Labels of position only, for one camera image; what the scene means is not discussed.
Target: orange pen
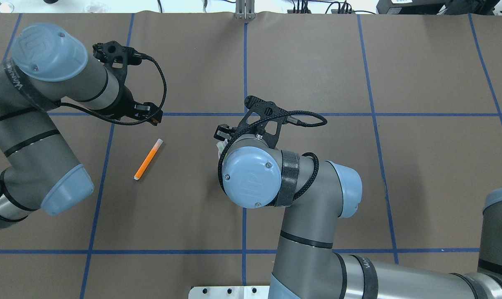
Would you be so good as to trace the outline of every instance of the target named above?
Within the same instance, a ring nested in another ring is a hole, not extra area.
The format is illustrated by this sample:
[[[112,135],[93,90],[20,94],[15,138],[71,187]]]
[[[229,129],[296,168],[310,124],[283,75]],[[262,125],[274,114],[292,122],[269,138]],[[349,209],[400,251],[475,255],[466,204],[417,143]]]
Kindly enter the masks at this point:
[[[158,139],[157,142],[155,143],[155,145],[153,146],[152,150],[150,151],[150,153],[146,157],[146,159],[144,159],[144,162],[142,163],[141,167],[139,168],[139,170],[137,171],[137,173],[133,177],[135,180],[138,181],[139,178],[141,178],[142,174],[145,172],[148,165],[150,165],[151,160],[153,159],[153,157],[157,153],[157,150],[158,150],[158,148],[160,148],[161,144],[162,144],[162,140]]]

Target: white label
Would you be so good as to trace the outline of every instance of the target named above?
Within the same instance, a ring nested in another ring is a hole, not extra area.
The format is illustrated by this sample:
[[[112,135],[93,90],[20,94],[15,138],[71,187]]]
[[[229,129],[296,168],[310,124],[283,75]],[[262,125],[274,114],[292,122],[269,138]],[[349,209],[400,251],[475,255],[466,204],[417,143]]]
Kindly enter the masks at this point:
[[[390,8],[387,10],[388,15],[397,15],[402,10],[402,7]]]

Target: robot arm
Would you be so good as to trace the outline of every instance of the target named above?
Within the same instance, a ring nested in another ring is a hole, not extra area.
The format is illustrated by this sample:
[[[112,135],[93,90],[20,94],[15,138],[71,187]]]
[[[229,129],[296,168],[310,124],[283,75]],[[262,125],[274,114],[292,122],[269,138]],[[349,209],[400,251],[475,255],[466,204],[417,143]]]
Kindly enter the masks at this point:
[[[162,104],[139,104],[124,85],[128,64],[152,58],[118,42],[93,47],[96,58],[59,26],[37,23],[14,39],[12,58],[0,64],[0,149],[11,164],[0,172],[0,229],[39,208],[56,215],[93,192],[84,166],[46,113],[60,105],[78,108],[61,98],[112,123],[160,123]],[[115,62],[122,68],[113,68]],[[138,121],[116,121],[123,116]]]
[[[488,225],[480,250],[480,258],[499,266],[490,271],[480,262],[477,273],[441,274],[336,254],[332,243],[338,218],[352,216],[361,202],[359,175],[331,161],[319,163],[315,156],[275,148],[280,125],[300,122],[286,115],[301,111],[286,112],[253,96],[246,98],[246,106],[250,112],[238,127],[219,125],[214,135],[229,141],[219,161],[219,178],[239,206],[286,207],[270,299],[502,299],[502,238],[496,237],[502,236],[496,219],[502,217],[502,208],[493,210],[495,200],[486,209]],[[248,125],[245,121],[253,112],[263,122]],[[275,135],[264,131],[268,120],[279,124]]]

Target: blue joint cover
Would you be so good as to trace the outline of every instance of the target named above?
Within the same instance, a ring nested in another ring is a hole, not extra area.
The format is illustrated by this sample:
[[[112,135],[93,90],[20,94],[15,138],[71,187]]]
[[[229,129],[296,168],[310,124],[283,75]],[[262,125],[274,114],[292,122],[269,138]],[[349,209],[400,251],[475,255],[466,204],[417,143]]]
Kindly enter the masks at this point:
[[[80,201],[89,197],[94,191],[94,185],[83,164],[71,169],[48,192],[41,203],[41,208],[50,216],[72,208]]]
[[[358,204],[361,202],[363,188],[360,175],[352,168],[338,165],[332,161],[327,162],[334,167],[340,179],[341,192],[344,197],[344,208],[340,218],[349,218],[358,210]]]
[[[243,208],[260,208],[275,199],[281,187],[281,170],[263,149],[244,146],[227,156],[222,168],[227,196]]]
[[[271,274],[270,293],[268,299],[300,299],[299,296],[285,287]]]
[[[12,57],[22,72],[47,82],[71,79],[88,61],[85,46],[51,23],[35,23],[24,28],[13,41]]]
[[[491,193],[489,193],[489,195],[487,195],[487,199],[485,200],[485,208],[483,212],[485,212],[486,208],[501,201],[502,201],[502,189],[496,189],[495,191],[492,191]]]

